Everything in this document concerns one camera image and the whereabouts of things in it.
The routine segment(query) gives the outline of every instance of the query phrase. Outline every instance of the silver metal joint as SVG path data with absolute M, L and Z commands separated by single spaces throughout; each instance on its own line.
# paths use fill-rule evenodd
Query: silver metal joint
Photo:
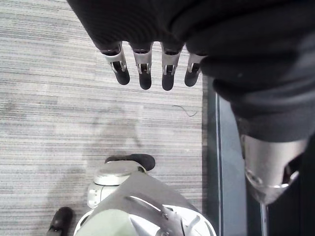
M 163 47 L 163 44 L 161 43 L 161 47 L 162 47 L 162 69 L 163 69 L 163 75 L 167 75 L 167 66 L 171 65 L 172 66 L 172 71 L 171 71 L 171 75 L 175 74 L 177 65 L 178 65 L 178 60 L 179 57 L 181 55 L 181 51 L 180 50 L 177 54 L 168 54 Z
M 199 56 L 199 55 L 196 55 L 196 54 L 193 54 L 193 53 L 190 53 L 189 55 L 189 59 L 188 59 L 188 66 L 187 66 L 187 72 L 189 73 L 192 73 L 192 68 L 194 66 L 194 64 L 200 64 L 201 63 L 201 60 L 204 59 L 206 56 Z
M 260 203 L 268 205 L 298 177 L 296 162 L 305 151 L 308 140 L 272 143 L 243 135 L 241 142 L 250 191 Z
M 120 67 L 123 72 L 126 71 L 127 65 L 126 65 L 126 59 L 124 55 L 124 50 L 123 50 L 123 44 L 122 42 L 119 43 L 119 53 L 113 56 L 105 55 L 103 54 L 107 60 L 107 62 L 110 64 L 112 67 L 113 71 L 117 73 L 116 68 L 114 67 L 114 62 L 118 62 L 120 64 Z
M 147 74 L 151 72 L 151 65 L 152 65 L 152 45 L 150 47 L 149 52 L 147 53 L 136 53 L 133 51 L 134 59 L 136 61 L 136 66 L 138 69 L 139 74 L 146 71 Z

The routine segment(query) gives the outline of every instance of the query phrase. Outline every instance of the striped carpet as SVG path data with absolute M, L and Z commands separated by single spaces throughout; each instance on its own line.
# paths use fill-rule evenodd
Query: striped carpet
M 65 0 L 0 1 L 0 235 L 45 235 L 62 206 L 78 220 L 94 172 L 114 154 L 154 156 L 151 175 L 202 208 L 202 81 L 185 86 L 183 50 L 174 88 L 164 91 L 154 43 L 144 91 L 124 49 L 127 86 Z

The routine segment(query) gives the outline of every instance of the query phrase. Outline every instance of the floor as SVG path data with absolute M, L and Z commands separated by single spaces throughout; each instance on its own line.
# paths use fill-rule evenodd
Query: floor
M 0 235 L 45 235 L 62 206 L 78 220 L 94 172 L 114 154 L 154 156 L 151 175 L 202 208 L 202 81 L 185 86 L 183 50 L 174 88 L 164 91 L 155 43 L 144 91 L 124 49 L 127 86 L 65 0 L 1 0 Z

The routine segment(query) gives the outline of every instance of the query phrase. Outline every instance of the black fabric sleeve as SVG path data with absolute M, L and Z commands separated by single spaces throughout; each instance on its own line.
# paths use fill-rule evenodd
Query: black fabric sleeve
M 164 20 L 190 52 L 208 55 L 202 72 L 241 134 L 288 142 L 315 132 L 314 1 L 191 1 Z

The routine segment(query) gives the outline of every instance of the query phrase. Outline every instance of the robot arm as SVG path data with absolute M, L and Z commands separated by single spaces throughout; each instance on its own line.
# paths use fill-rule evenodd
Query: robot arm
M 163 48 L 162 86 L 173 87 L 183 43 L 185 84 L 200 70 L 231 104 L 246 177 L 269 204 L 298 175 L 315 132 L 315 3 L 266 0 L 68 0 L 118 82 L 130 78 L 121 41 L 133 49 L 143 89 L 151 86 L 152 42 Z

